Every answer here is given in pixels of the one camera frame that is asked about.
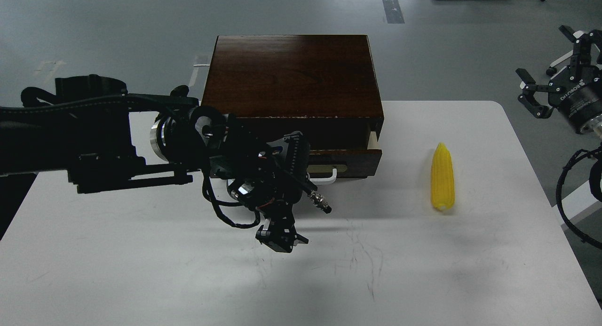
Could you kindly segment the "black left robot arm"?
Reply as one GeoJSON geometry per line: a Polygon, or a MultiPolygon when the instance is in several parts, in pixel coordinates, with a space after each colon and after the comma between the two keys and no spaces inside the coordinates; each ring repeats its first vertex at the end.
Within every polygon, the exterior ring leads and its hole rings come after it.
{"type": "Polygon", "coordinates": [[[332,208],[310,180],[310,144],[300,131],[265,142],[233,114],[189,97],[130,93],[115,78],[56,78],[55,93],[21,92],[21,107],[0,110],[1,233],[36,176],[65,170],[77,193],[91,194],[193,181],[234,228],[258,227],[256,239],[281,253],[309,240],[295,229],[302,195],[332,208]]]}

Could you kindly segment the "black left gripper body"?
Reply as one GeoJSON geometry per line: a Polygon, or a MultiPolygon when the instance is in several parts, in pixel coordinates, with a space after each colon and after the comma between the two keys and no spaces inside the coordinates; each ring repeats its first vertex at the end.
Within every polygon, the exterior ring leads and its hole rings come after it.
{"type": "Polygon", "coordinates": [[[275,252],[291,253],[297,240],[293,205],[277,201],[260,206],[257,211],[265,221],[256,232],[256,240],[275,252]]]}

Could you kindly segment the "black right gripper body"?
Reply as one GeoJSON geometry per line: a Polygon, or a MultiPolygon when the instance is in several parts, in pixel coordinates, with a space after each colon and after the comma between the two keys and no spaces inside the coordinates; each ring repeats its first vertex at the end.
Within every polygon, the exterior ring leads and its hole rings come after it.
{"type": "Polygon", "coordinates": [[[548,103],[559,111],[578,135],[602,135],[601,77],[581,78],[578,82],[554,85],[548,103]]]}

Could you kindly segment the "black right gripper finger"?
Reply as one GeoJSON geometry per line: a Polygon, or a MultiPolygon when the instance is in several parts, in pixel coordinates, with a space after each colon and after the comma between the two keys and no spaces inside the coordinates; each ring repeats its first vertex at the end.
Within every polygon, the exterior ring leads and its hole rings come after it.
{"type": "Polygon", "coordinates": [[[533,79],[531,74],[523,68],[516,69],[516,74],[524,84],[521,86],[521,94],[517,97],[518,101],[527,109],[527,111],[537,119],[548,119],[553,109],[538,103],[535,98],[536,93],[555,93],[555,88],[549,85],[539,85],[533,79]]]}
{"type": "Polygon", "coordinates": [[[602,64],[602,31],[598,29],[591,30],[590,32],[581,32],[580,35],[576,36],[575,31],[567,26],[561,25],[558,30],[561,34],[566,37],[573,48],[571,52],[568,52],[559,58],[559,62],[569,60],[571,67],[591,66],[592,56],[591,47],[596,47],[599,54],[596,58],[594,66],[600,67],[602,64]]]}

